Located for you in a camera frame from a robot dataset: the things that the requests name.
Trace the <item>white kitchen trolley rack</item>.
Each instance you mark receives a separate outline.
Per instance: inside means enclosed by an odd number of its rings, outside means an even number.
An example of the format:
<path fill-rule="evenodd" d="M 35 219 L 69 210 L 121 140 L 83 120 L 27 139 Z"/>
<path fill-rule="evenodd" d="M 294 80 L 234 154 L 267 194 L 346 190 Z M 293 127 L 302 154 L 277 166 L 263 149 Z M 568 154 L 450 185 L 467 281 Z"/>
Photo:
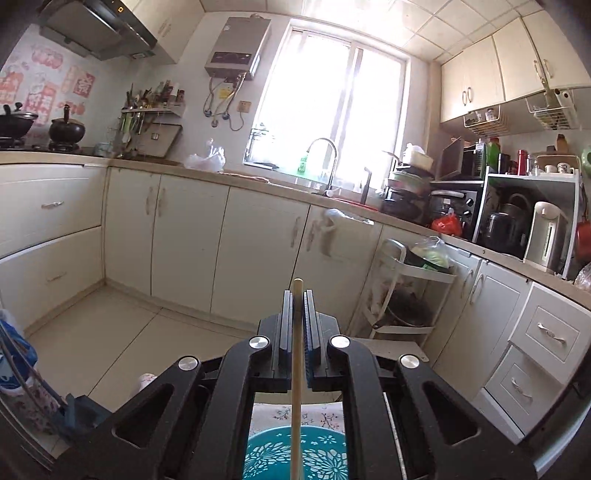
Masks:
<path fill-rule="evenodd" d="M 361 304 L 371 339 L 427 338 L 457 275 L 446 244 L 427 237 L 411 246 L 384 240 L 370 267 L 369 286 Z"/>

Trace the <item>kitchen faucet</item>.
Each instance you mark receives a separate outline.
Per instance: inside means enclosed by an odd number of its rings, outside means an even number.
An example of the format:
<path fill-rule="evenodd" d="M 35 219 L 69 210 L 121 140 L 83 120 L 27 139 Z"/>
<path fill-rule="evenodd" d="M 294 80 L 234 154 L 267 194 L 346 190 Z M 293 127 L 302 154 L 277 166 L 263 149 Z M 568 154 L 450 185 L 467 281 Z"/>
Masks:
<path fill-rule="evenodd" d="M 315 145 L 320 143 L 325 145 L 324 151 L 322 151 L 324 155 L 318 157 L 318 165 L 312 170 L 312 176 L 314 176 L 315 183 L 320 184 L 317 194 L 330 197 L 332 190 L 334 190 L 335 173 L 337 173 L 339 166 L 339 149 L 331 138 L 318 137 L 311 141 L 305 152 L 310 154 Z"/>

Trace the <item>teal perforated plastic basket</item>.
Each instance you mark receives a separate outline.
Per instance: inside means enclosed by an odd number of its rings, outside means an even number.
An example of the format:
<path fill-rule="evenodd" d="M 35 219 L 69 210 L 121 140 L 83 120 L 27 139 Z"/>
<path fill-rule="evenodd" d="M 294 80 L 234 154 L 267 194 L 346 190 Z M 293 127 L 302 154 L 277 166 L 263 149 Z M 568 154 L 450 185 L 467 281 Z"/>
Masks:
<path fill-rule="evenodd" d="M 249 438 L 243 479 L 290 479 L 290 426 L 277 427 Z M 348 480 L 346 436 L 324 427 L 301 427 L 303 479 Z"/>

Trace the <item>blue white bag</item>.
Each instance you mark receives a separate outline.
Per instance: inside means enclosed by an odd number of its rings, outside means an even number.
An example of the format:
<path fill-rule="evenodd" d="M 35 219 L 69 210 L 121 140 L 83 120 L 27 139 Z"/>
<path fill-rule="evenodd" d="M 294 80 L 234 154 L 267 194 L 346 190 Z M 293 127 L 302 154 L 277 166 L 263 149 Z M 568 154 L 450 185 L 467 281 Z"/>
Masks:
<path fill-rule="evenodd" d="M 34 382 L 38 355 L 35 348 L 23 337 L 21 329 L 6 309 L 1 310 L 1 392 L 8 396 L 24 394 L 22 384 L 13 371 L 16 368 L 28 387 Z"/>

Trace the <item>white hanging trash bin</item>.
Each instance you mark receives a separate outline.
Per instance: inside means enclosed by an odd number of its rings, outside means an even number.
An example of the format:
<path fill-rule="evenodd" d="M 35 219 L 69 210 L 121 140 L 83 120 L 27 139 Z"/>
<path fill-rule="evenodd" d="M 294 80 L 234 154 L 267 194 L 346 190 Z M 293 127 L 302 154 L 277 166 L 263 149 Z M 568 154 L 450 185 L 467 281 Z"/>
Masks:
<path fill-rule="evenodd" d="M 320 251 L 332 259 L 355 260 L 369 240 L 374 222 L 358 218 L 339 209 L 322 213 Z"/>

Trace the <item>red plastic bag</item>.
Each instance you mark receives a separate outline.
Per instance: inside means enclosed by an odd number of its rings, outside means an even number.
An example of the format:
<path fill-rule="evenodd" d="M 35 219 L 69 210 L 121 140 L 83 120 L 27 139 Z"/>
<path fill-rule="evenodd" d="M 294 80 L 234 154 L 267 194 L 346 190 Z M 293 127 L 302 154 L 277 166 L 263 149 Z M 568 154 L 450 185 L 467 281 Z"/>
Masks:
<path fill-rule="evenodd" d="M 431 229 L 449 236 L 461 237 L 463 235 L 463 226 L 460 218 L 453 209 L 440 218 L 431 222 Z"/>

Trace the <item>dish rack with bowls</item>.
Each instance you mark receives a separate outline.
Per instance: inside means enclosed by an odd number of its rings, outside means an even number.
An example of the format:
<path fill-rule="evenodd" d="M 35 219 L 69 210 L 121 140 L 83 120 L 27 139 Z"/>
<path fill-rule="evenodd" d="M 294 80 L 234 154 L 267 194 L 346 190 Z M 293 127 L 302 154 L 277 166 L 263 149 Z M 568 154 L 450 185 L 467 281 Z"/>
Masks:
<path fill-rule="evenodd" d="M 422 147 L 408 143 L 401 157 L 394 159 L 381 203 L 381 212 L 420 224 L 435 179 L 436 162 Z"/>

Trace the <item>steel electric kettle pot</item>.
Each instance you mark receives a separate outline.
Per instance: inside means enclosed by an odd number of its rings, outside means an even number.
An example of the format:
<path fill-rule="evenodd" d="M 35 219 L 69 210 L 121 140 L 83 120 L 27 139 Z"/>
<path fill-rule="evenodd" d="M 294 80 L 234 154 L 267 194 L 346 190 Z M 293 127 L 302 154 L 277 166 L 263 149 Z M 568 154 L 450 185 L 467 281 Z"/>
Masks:
<path fill-rule="evenodd" d="M 558 206 L 537 202 L 523 262 L 546 273 L 561 273 L 567 225 L 567 217 Z"/>

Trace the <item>black toaster oven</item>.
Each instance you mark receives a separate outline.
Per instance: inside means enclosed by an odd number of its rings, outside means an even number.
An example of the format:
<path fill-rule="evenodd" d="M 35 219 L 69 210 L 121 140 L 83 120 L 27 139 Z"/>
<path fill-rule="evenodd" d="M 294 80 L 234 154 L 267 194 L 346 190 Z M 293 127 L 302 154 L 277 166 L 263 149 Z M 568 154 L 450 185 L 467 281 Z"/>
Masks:
<path fill-rule="evenodd" d="M 471 241 L 476 229 L 483 196 L 482 181 L 433 182 L 428 196 L 425 222 L 431 225 L 450 212 L 459 219 L 461 237 Z"/>

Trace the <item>white shelf unit on counter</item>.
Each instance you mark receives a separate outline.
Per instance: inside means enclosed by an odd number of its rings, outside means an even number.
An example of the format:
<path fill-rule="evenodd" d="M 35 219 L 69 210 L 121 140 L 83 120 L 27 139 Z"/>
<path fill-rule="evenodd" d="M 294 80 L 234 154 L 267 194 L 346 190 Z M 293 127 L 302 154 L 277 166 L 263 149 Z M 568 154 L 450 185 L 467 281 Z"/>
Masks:
<path fill-rule="evenodd" d="M 577 224 L 584 211 L 583 178 L 576 160 L 573 155 L 529 158 L 527 162 L 533 168 L 523 175 L 485 166 L 481 172 L 482 202 L 471 241 L 523 262 L 534 206 L 539 201 L 552 203 L 565 213 L 568 222 L 562 252 L 564 267 L 555 275 L 570 278 Z"/>

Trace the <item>white plastic bag on counter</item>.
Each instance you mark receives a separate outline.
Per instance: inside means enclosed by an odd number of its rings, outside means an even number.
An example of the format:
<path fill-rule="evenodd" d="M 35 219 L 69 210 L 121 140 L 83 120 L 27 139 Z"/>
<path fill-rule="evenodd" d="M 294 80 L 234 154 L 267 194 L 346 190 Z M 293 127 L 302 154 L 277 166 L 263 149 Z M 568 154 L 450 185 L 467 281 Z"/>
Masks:
<path fill-rule="evenodd" d="M 225 165 L 225 152 L 221 145 L 210 138 L 205 142 L 204 155 L 190 154 L 182 163 L 184 168 L 221 173 Z"/>

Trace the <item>green dish soap bottle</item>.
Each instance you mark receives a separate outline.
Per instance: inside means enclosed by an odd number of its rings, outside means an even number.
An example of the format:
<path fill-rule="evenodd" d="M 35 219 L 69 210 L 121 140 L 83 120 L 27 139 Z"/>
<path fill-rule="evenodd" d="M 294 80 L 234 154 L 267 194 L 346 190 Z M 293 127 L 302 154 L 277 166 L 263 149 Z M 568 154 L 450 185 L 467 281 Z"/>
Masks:
<path fill-rule="evenodd" d="M 300 175 L 301 177 L 304 177 L 304 175 L 307 173 L 307 166 L 308 166 L 308 154 L 304 154 L 304 156 L 301 157 L 300 165 L 298 165 L 297 174 Z"/>

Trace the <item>black pot with lid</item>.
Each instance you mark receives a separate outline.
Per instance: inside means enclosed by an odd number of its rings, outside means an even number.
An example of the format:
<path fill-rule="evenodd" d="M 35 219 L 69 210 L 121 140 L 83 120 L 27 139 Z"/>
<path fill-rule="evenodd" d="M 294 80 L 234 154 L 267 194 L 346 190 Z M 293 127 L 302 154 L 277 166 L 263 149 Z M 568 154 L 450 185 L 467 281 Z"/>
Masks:
<path fill-rule="evenodd" d="M 71 117 L 70 110 L 70 106 L 65 104 L 62 117 L 51 120 L 49 127 L 51 148 L 75 150 L 79 147 L 78 143 L 83 139 L 86 129 L 83 123 Z"/>

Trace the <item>black wok on stove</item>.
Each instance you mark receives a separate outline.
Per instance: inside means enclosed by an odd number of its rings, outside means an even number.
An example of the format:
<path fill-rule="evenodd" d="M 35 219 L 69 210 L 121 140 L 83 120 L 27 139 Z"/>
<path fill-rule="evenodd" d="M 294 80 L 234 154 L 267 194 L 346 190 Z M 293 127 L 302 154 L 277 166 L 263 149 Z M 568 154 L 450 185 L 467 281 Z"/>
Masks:
<path fill-rule="evenodd" d="M 20 139 L 29 132 L 37 118 L 37 113 L 25 111 L 20 102 L 16 102 L 14 107 L 4 104 L 0 115 L 0 136 Z"/>

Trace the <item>range hood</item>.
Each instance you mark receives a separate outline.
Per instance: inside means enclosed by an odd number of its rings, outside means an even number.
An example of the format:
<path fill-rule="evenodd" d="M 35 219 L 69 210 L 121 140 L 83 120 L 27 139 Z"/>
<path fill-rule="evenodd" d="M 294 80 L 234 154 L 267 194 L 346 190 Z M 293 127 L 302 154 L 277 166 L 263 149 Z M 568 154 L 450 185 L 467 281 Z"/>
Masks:
<path fill-rule="evenodd" d="M 122 1 L 45 1 L 38 25 L 43 37 L 99 61 L 149 57 L 157 44 Z"/>

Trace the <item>wall spice rack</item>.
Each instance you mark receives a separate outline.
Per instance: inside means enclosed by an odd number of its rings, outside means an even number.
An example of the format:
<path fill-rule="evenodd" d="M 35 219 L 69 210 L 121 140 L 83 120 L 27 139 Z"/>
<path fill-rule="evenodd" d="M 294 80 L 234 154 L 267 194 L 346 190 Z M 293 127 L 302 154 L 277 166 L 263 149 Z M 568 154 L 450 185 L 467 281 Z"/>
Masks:
<path fill-rule="evenodd" d="M 117 156 L 165 159 L 181 134 L 184 111 L 184 91 L 170 80 L 146 89 L 131 85 L 120 111 Z"/>

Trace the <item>wall water heater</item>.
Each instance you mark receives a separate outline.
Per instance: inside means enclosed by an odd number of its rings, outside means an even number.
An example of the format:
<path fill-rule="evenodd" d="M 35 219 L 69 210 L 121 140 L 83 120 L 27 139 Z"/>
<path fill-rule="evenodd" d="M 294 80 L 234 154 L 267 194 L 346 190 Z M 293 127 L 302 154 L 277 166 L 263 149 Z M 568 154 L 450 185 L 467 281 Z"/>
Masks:
<path fill-rule="evenodd" d="M 270 36 L 270 19 L 229 17 L 218 35 L 204 69 L 211 78 L 252 80 Z"/>

